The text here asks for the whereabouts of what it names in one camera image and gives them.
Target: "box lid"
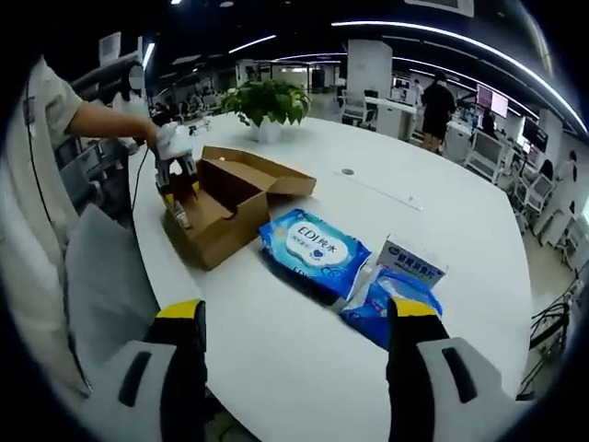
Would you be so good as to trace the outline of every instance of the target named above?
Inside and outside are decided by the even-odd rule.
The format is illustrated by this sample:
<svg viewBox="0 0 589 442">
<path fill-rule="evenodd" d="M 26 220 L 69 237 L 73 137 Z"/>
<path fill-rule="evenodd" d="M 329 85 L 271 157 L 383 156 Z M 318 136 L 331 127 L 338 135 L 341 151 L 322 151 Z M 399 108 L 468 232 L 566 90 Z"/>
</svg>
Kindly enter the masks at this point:
<svg viewBox="0 0 589 442">
<path fill-rule="evenodd" d="M 206 145 L 202 159 L 267 193 L 310 195 L 317 181 L 298 170 L 236 149 Z"/>
</svg>

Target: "cardboard box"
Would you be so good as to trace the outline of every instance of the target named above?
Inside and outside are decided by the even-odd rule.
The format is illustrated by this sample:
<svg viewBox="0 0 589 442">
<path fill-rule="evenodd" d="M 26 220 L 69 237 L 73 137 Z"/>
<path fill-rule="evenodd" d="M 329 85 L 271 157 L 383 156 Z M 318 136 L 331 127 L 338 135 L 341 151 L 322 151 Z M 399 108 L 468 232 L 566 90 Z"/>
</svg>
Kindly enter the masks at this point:
<svg viewBox="0 0 589 442">
<path fill-rule="evenodd" d="M 213 146 L 203 149 L 196 173 L 194 190 L 187 177 L 170 174 L 173 194 L 163 198 L 172 214 L 175 200 L 184 207 L 191 228 L 182 229 L 206 270 L 248 245 L 270 221 L 266 193 L 305 196 L 316 183 L 269 159 Z"/>
<path fill-rule="evenodd" d="M 417 278 L 430 288 L 448 272 L 447 266 L 441 264 L 436 256 L 427 250 L 416 250 L 393 235 L 388 235 L 376 263 L 385 265 L 394 272 Z"/>
</svg>

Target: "open cardboard box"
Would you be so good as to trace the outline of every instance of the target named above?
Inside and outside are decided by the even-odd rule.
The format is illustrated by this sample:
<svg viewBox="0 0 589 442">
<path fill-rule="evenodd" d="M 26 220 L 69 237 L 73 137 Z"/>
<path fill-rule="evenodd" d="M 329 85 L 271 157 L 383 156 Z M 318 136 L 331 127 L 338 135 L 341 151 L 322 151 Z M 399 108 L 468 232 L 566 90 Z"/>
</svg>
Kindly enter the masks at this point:
<svg viewBox="0 0 589 442">
<path fill-rule="evenodd" d="M 270 221 L 266 193 L 310 195 L 316 180 L 269 159 L 235 149 L 206 146 L 196 162 L 198 186 L 170 174 L 174 212 L 179 201 L 191 222 L 182 228 L 206 270 L 212 270 L 258 236 Z"/>
</svg>

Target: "round white table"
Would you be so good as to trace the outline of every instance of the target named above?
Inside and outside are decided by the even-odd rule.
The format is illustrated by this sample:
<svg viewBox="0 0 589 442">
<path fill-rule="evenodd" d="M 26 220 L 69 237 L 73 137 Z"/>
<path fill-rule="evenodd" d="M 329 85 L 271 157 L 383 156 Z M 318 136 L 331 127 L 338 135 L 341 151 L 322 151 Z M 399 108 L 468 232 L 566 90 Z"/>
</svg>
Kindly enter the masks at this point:
<svg viewBox="0 0 589 442">
<path fill-rule="evenodd" d="M 317 178 L 302 207 L 378 254 L 389 232 L 448 265 L 434 289 L 451 336 L 477 348 L 514 396 L 531 322 L 524 245 L 506 195 L 461 167 L 413 145 L 307 118 L 280 141 L 258 145 L 234 115 L 212 118 L 202 146 L 248 150 Z M 387 352 L 327 308 L 272 275 L 260 240 L 207 273 L 185 264 L 163 228 L 166 208 L 151 153 L 138 180 L 133 219 L 145 269 L 163 308 L 206 300 L 209 388 L 261 440 L 387 440 Z M 143 151 L 130 159 L 133 194 Z M 350 178 L 340 174 L 352 169 Z M 414 204 L 405 204 L 412 197 Z"/>
</svg>

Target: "wet wipes package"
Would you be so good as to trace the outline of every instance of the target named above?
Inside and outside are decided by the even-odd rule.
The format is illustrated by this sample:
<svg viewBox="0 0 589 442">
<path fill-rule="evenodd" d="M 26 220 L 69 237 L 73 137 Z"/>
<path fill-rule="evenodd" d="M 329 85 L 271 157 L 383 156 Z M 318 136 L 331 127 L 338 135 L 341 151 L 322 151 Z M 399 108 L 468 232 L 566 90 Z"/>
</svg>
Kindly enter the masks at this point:
<svg viewBox="0 0 589 442">
<path fill-rule="evenodd" d="M 387 306 L 391 297 L 400 317 L 442 316 L 442 306 L 426 284 L 384 266 L 376 267 L 340 316 L 363 336 L 387 350 L 390 345 Z"/>
<path fill-rule="evenodd" d="M 260 227 L 260 237 L 274 261 L 344 300 L 370 256 L 358 239 L 301 209 Z"/>
</svg>

